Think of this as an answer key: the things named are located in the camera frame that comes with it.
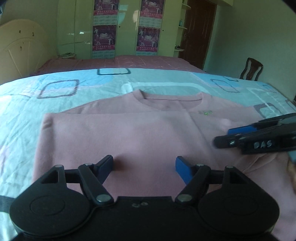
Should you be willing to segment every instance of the purple poster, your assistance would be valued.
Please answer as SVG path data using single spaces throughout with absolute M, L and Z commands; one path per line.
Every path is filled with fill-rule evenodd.
M 140 16 L 162 19 L 164 3 L 165 0 L 142 0 Z
M 119 0 L 95 0 L 94 15 L 117 15 Z
M 137 51 L 157 52 L 159 28 L 139 27 Z
M 114 50 L 116 25 L 93 26 L 93 51 Z

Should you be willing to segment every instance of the wooden door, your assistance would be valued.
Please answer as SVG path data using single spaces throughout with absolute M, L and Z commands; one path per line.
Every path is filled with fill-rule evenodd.
M 206 0 L 188 0 L 184 37 L 180 58 L 197 68 L 203 69 L 213 30 L 217 5 Z

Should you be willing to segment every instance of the human hand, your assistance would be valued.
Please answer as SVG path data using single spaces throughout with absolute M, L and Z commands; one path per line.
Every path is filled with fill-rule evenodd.
M 290 159 L 288 161 L 287 171 L 291 178 L 294 192 L 296 194 L 296 164 L 292 163 Z

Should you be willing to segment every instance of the wooden chair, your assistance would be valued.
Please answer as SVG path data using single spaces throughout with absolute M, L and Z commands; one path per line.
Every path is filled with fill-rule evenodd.
M 259 72 L 256 75 L 255 81 L 258 80 L 259 75 L 261 74 L 262 70 L 263 70 L 263 64 L 261 64 L 259 61 L 253 59 L 253 58 L 248 58 L 247 59 L 247 63 L 246 63 L 246 67 L 243 70 L 240 79 L 244 79 L 244 74 L 246 73 L 247 69 L 248 69 L 248 64 L 249 62 L 251 62 L 251 67 L 249 72 L 247 73 L 246 76 L 246 80 L 252 80 L 254 74 L 256 73 L 256 71 L 261 67 L 261 69 L 259 70 Z

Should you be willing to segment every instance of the headboard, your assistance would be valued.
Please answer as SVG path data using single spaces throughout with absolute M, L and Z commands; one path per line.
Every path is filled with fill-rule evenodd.
M 0 26 L 0 84 L 28 77 L 53 57 L 55 49 L 36 22 L 15 19 Z

